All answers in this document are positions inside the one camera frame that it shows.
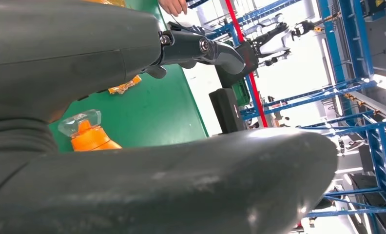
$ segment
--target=orange bottle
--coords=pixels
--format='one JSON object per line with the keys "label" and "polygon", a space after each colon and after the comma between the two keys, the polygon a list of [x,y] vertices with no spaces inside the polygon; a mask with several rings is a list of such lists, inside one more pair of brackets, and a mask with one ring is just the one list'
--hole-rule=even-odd
{"label": "orange bottle", "polygon": [[121,149],[100,126],[101,112],[89,110],[70,117],[58,125],[58,130],[71,137],[74,151]]}

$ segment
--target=clear plastic cap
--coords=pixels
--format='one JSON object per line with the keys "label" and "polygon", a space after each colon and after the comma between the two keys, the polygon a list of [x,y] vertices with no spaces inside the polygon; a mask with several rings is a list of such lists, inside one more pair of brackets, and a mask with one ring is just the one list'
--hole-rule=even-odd
{"label": "clear plastic cap", "polygon": [[68,137],[75,137],[101,124],[101,111],[88,110],[67,118],[58,125],[58,130]]}

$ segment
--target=green table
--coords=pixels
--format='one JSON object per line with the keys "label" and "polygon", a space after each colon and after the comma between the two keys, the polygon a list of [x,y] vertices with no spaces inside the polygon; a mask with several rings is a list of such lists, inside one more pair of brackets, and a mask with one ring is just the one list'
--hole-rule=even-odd
{"label": "green table", "polygon": [[[165,24],[157,0],[126,0],[127,7],[154,14]],[[101,126],[122,147],[166,145],[207,137],[192,93],[178,65],[166,66],[163,79],[142,74],[142,82],[122,95],[92,94],[74,102],[62,119],[90,109],[101,111]],[[72,151],[70,139],[50,125],[62,152]]]}

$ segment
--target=finger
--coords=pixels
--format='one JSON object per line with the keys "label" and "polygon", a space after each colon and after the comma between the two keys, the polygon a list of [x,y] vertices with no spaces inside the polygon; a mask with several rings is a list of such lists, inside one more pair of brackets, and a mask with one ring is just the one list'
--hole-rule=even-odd
{"label": "finger", "polygon": [[181,9],[183,10],[184,14],[187,14],[187,3],[186,0],[179,0]]}
{"label": "finger", "polygon": [[168,7],[169,7],[169,11],[172,15],[174,15],[176,17],[179,16],[179,13],[176,11],[176,8],[173,5],[169,5]]}
{"label": "finger", "polygon": [[180,5],[180,3],[179,3],[178,0],[175,0],[175,1],[173,2],[173,6],[174,6],[174,8],[176,9],[177,14],[180,14],[181,11],[182,11],[182,9],[181,9],[181,5]]}
{"label": "finger", "polygon": [[163,8],[163,10],[167,13],[167,14],[171,14],[170,12],[170,9],[168,6],[161,6]]}

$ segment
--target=human hand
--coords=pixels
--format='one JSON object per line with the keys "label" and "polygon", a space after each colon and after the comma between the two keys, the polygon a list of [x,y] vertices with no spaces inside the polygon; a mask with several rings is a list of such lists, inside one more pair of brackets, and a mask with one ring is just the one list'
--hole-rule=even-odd
{"label": "human hand", "polygon": [[186,0],[158,0],[158,3],[163,7],[168,14],[178,16],[182,11],[187,14]]}

